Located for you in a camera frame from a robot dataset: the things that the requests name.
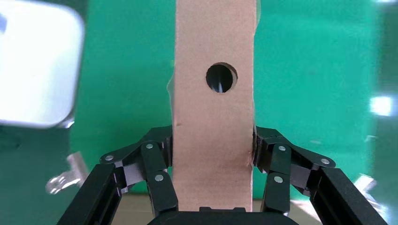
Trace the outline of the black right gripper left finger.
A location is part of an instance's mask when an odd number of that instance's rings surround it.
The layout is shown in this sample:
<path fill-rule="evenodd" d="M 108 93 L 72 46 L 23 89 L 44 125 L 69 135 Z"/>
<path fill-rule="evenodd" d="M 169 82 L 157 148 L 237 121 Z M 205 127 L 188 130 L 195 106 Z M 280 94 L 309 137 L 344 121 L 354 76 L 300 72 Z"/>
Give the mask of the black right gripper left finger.
<path fill-rule="evenodd" d="M 152 225 L 171 225 L 178 199 L 167 172 L 171 127 L 152 128 L 135 144 L 100 158 L 58 221 L 59 225 L 110 225 L 122 196 L 144 181 L 152 206 Z"/>

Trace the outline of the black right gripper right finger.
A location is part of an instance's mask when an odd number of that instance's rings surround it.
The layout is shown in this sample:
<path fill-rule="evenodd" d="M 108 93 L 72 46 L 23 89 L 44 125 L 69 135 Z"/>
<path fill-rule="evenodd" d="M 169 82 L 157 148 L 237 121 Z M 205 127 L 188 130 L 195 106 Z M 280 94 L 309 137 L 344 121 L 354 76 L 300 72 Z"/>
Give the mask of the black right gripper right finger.
<path fill-rule="evenodd" d="M 253 165 L 267 174 L 261 211 L 287 215 L 294 187 L 310 198 L 324 225 L 386 224 L 331 158 L 294 145 L 276 129 L 256 127 L 253 142 Z"/>

